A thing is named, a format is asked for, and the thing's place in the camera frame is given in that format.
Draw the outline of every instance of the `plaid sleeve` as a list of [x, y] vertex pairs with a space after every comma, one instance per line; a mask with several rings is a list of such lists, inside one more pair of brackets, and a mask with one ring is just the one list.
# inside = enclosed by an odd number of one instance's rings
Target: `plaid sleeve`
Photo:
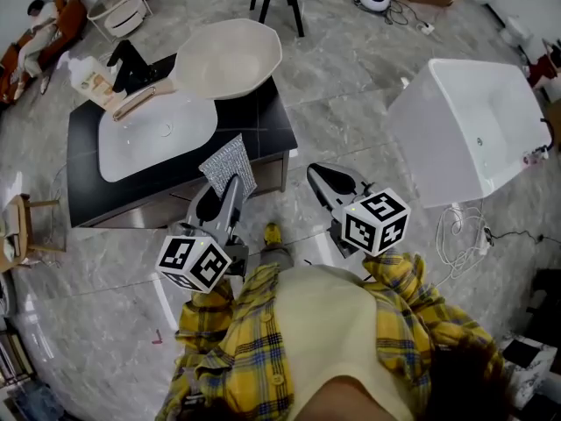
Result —
[[390, 249], [378, 257], [366, 256], [363, 266], [376, 281], [405, 300], [437, 343], [453, 346], [466, 336], [484, 345], [493, 341], [463, 310], [448, 305], [434, 285], [424, 282], [425, 263], [421, 256], [411, 260], [409, 254], [400, 255]]
[[186, 398], [200, 395], [195, 368], [202, 358], [226, 335], [233, 313], [234, 295], [230, 281], [223, 279], [208, 295], [193, 293], [183, 304], [179, 331], [175, 339], [185, 345], [184, 354], [175, 362], [175, 372], [156, 421], [176, 419]]

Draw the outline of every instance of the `yellow plaid shirt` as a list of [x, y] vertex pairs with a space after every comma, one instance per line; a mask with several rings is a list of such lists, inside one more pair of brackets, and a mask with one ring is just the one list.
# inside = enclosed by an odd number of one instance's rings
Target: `yellow plaid shirt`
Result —
[[[491, 337], [438, 290], [423, 283], [424, 261], [389, 251], [363, 261], [377, 282], [364, 289], [378, 306], [378, 360], [410, 388], [422, 413], [430, 395], [430, 356], [434, 344], [455, 346], [469, 337], [482, 346]], [[185, 345], [158, 421], [176, 419], [181, 410], [220, 398], [249, 419], [283, 419], [294, 401], [282, 336], [274, 316], [276, 264], [259, 267], [234, 300], [230, 284], [220, 282], [183, 305], [176, 338]], [[492, 366], [502, 367], [497, 352]]]

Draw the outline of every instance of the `beige plastic basin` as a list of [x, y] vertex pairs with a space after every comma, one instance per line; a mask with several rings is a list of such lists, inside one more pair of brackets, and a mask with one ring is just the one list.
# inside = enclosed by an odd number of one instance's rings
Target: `beige plastic basin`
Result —
[[282, 60], [276, 31], [247, 18], [197, 30], [181, 46], [172, 79], [201, 98], [227, 100], [258, 88]]

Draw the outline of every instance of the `shirt button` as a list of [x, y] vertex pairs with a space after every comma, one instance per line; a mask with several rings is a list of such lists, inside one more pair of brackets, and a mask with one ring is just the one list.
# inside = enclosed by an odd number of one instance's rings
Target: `shirt button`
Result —
[[282, 385], [284, 383], [284, 377], [282, 375], [273, 375], [271, 382], [273, 385]]

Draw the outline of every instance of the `white pants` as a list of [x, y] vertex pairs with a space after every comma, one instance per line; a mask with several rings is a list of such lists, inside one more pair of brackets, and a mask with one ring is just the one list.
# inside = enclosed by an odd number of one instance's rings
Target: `white pants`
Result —
[[40, 29], [35, 36], [19, 50], [18, 65], [25, 70], [31, 78], [40, 75], [43, 70], [37, 62], [41, 50], [48, 46], [56, 33], [56, 26], [49, 25]]

